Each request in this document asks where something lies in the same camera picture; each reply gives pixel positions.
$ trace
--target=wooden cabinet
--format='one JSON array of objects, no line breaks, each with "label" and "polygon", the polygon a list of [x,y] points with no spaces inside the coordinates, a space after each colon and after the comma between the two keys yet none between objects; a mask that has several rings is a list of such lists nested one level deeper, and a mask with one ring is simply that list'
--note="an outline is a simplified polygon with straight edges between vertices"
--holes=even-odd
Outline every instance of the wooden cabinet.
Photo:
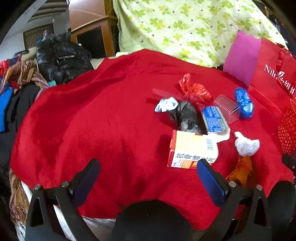
[{"label": "wooden cabinet", "polygon": [[71,41],[83,47],[98,58],[115,56],[118,42],[114,37],[117,18],[111,0],[70,0]]}]

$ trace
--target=green floral fabric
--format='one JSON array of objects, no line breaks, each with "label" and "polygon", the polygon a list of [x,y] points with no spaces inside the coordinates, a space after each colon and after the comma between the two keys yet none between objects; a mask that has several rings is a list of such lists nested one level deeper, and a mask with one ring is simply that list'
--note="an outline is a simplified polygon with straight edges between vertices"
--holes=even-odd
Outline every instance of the green floral fabric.
[{"label": "green floral fabric", "polygon": [[225,61],[237,31],[286,46],[252,0],[113,0],[122,52],[143,48],[206,67]]}]

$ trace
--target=white leaf logo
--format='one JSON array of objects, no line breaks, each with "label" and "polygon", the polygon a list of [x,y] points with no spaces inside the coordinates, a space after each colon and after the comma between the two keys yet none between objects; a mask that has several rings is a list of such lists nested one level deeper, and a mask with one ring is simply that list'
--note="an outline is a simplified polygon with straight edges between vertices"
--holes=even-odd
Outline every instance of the white leaf logo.
[{"label": "white leaf logo", "polygon": [[279,74],[278,74],[278,77],[283,77],[283,76],[284,76],[284,74],[285,74],[285,72],[283,72],[283,71],[280,71],[280,72],[279,72]]}]

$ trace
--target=metal screw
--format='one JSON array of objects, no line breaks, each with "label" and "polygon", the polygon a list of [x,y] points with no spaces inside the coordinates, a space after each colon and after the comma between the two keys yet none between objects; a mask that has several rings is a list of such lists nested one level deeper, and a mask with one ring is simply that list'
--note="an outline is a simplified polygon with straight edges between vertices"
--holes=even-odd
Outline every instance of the metal screw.
[{"label": "metal screw", "polygon": [[259,191],[262,191],[262,190],[263,190],[263,187],[262,187],[261,185],[259,185],[259,184],[256,186],[256,188],[257,188]]},{"label": "metal screw", "polygon": [[69,182],[68,181],[65,181],[65,182],[62,182],[62,187],[65,188],[69,186]]},{"label": "metal screw", "polygon": [[234,181],[230,181],[228,184],[233,188],[237,186],[237,184]]},{"label": "metal screw", "polygon": [[35,185],[35,187],[34,187],[34,189],[37,191],[37,190],[39,190],[41,188],[41,185],[40,184],[37,184],[37,185]]}]

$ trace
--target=pink pillow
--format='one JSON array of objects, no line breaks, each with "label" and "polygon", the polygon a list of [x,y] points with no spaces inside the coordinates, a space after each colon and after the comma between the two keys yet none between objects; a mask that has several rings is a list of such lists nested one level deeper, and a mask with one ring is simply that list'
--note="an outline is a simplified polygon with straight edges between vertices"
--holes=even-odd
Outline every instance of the pink pillow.
[{"label": "pink pillow", "polygon": [[260,45],[261,40],[238,31],[223,70],[249,86],[256,68]]}]

